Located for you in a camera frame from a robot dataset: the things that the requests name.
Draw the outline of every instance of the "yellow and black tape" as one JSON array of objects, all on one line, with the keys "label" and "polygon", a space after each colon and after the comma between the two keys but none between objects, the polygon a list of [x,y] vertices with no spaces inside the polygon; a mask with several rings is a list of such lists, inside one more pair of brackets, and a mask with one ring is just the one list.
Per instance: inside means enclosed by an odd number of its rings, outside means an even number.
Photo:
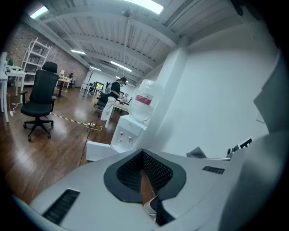
[{"label": "yellow and black tape", "polygon": [[63,116],[60,116],[60,115],[57,115],[57,114],[54,114],[54,113],[51,113],[51,112],[50,112],[50,114],[51,114],[51,115],[54,115],[54,116],[58,116],[58,117],[60,117],[60,118],[62,118],[62,119],[69,120],[69,121],[71,121],[71,122],[78,123],[78,124],[80,124],[80,125],[85,125],[85,126],[87,125],[87,124],[85,124],[85,123],[80,123],[80,122],[74,121],[74,120],[72,120],[72,119],[67,119],[67,118],[65,118],[65,117],[63,117]]}]

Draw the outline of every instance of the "white device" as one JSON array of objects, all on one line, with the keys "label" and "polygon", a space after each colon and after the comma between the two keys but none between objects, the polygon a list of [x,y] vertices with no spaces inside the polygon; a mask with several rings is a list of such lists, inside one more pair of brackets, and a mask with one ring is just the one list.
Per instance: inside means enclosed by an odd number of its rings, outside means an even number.
[{"label": "white device", "polygon": [[131,115],[121,116],[111,144],[88,141],[86,159],[98,161],[122,152],[138,149],[140,139],[147,126],[136,121]]}]

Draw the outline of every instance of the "brick wall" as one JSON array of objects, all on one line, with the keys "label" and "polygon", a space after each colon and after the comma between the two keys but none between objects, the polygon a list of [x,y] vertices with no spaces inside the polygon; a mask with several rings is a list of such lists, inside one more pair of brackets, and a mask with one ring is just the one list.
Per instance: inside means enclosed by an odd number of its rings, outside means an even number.
[{"label": "brick wall", "polygon": [[[46,61],[56,63],[58,65],[58,73],[60,73],[61,70],[64,70],[65,74],[73,73],[73,77],[76,80],[76,86],[80,87],[86,77],[88,68],[86,68],[82,63],[78,62],[74,57],[66,53],[56,44],[51,42],[48,38],[22,21],[20,21],[11,32],[2,49],[2,51],[7,52],[7,61],[12,58],[15,66],[21,66],[29,43],[33,38],[37,37],[39,42],[52,47]],[[29,69],[30,71],[34,71],[35,68],[36,66],[34,65],[27,65],[26,70]]]}]

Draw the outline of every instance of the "label on water bottle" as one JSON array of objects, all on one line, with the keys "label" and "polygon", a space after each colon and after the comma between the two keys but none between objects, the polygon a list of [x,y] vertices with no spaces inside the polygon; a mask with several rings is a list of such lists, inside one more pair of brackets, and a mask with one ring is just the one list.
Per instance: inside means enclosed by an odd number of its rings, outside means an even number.
[{"label": "label on water bottle", "polygon": [[138,92],[135,100],[142,102],[146,105],[150,105],[150,103],[152,102],[153,97],[147,93],[144,92]]}]

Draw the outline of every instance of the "white pillar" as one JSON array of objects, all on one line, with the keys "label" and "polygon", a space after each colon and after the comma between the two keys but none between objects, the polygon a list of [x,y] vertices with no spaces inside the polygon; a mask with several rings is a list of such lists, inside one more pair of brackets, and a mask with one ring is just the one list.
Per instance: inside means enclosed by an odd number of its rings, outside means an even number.
[{"label": "white pillar", "polygon": [[183,47],[179,47],[168,54],[157,79],[157,83],[164,89],[164,94],[154,110],[139,148],[150,147],[150,143],[154,139],[175,95],[186,65],[186,59],[187,51]]}]

